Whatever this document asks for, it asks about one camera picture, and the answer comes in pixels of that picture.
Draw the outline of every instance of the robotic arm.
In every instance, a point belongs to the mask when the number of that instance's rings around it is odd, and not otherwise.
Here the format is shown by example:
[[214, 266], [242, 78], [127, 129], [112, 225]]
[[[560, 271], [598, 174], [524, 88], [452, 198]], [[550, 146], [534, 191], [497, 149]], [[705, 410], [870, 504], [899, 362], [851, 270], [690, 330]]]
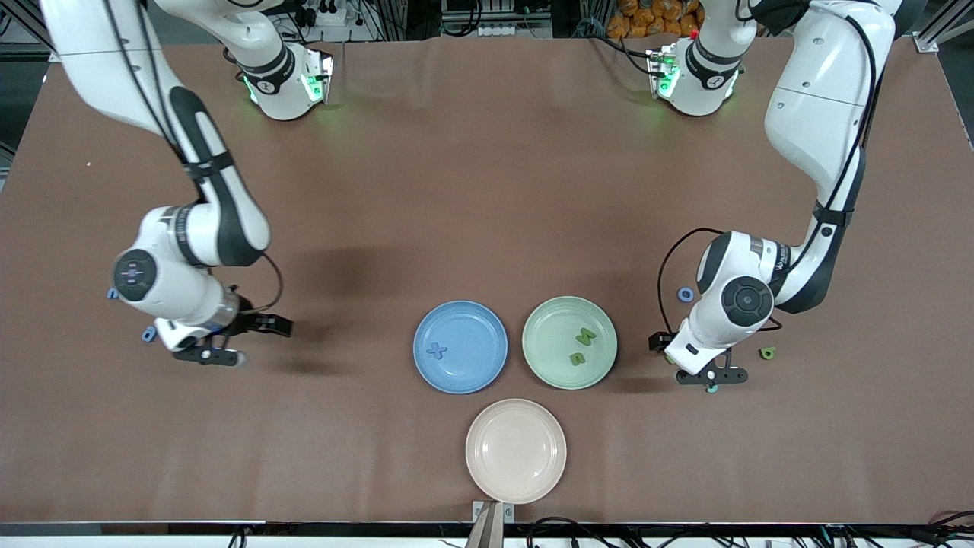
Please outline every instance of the robotic arm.
[[682, 112], [709, 114], [731, 94], [754, 18], [778, 30], [794, 24], [795, 49], [771, 96], [765, 131], [771, 146], [811, 177], [817, 199], [798, 246], [726, 232], [707, 247], [696, 275], [701, 299], [665, 347], [691, 375], [760, 329], [773, 308], [804, 312], [825, 297], [866, 167], [862, 141], [896, 36], [899, 0], [704, 4], [697, 40], [682, 39], [669, 60], [654, 61], [652, 68], [665, 73], [654, 89]]
[[258, 10], [283, 0], [156, 0], [174, 17], [202, 27], [233, 55], [250, 99], [275, 120], [293, 120], [326, 100], [332, 58], [299, 44], [284, 44]]
[[145, 9], [132, 0], [42, 0], [58, 55], [78, 95], [102, 114], [163, 137], [198, 199], [146, 214], [113, 267], [121, 299], [156, 317], [163, 344], [182, 360], [241, 365], [243, 354], [209, 344], [245, 331], [290, 336], [210, 273], [249, 266], [271, 233], [203, 102], [163, 57]]

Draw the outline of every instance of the brown table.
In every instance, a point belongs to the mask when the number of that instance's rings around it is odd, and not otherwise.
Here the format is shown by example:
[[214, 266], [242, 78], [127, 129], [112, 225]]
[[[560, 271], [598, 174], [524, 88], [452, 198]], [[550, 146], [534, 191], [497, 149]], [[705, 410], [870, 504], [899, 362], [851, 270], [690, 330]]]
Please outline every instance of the brown table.
[[[937, 59], [908, 43], [825, 302], [739, 345], [751, 379], [714, 395], [647, 351], [680, 235], [804, 235], [813, 186], [763, 131], [790, 52], [758, 40], [736, 96], [691, 119], [601, 44], [356, 44], [340, 105], [279, 123], [218, 47], [168, 49], [270, 218], [277, 311], [297, 322], [290, 340], [237, 339], [241, 370], [174, 361], [139, 339], [150, 318], [105, 299], [142, 215], [194, 192], [157, 137], [87, 108], [55, 65], [0, 196], [0, 519], [468, 519], [483, 495], [467, 428], [511, 397], [549, 408], [569, 443], [520, 519], [925, 522], [974, 505], [974, 155]], [[706, 242], [664, 278], [676, 321]], [[273, 293], [264, 264], [218, 275]], [[618, 330], [615, 368], [579, 392], [543, 385], [520, 350], [560, 294]], [[458, 298], [511, 340], [470, 396], [427, 386], [410, 355], [420, 319]]]

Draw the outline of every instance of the blue plate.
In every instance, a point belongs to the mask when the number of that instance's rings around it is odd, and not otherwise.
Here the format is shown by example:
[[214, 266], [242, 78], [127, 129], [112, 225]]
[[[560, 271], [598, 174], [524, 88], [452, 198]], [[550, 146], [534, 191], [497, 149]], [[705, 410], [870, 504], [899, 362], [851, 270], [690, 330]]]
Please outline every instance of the blue plate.
[[434, 308], [416, 330], [413, 360], [433, 388], [470, 394], [497, 378], [507, 360], [507, 333], [482, 304], [454, 300]]

